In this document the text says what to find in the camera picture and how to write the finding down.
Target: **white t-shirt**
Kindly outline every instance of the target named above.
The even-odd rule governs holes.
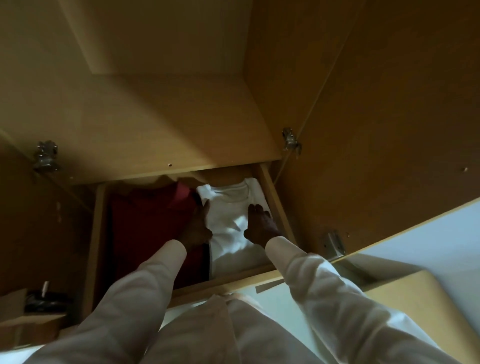
[[[225,187],[205,184],[197,188],[202,202],[210,200],[206,226],[210,240],[210,278],[223,277],[269,264],[265,250],[245,239],[248,206],[262,205],[270,211],[260,184],[255,178]]]

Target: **drawer front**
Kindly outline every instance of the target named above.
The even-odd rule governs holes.
[[[104,261],[107,241],[107,209],[109,197],[112,192],[127,193],[132,188],[138,188],[139,185],[145,188],[162,187],[172,181],[182,181],[192,188],[204,183],[221,186],[241,182],[247,177],[255,177],[259,181],[270,207],[272,218],[283,234],[295,243],[295,238],[288,223],[287,216],[278,198],[270,174],[268,173],[267,163],[148,177],[128,180],[128,183],[107,182],[99,185],[96,192],[92,239],[87,263],[82,306],[83,318],[87,317],[93,311],[108,288],[102,278],[106,274],[106,269],[108,269]],[[273,265],[258,267],[174,290],[169,307],[198,302],[208,299],[213,294],[228,294],[246,287],[269,283],[281,278],[282,276]]]

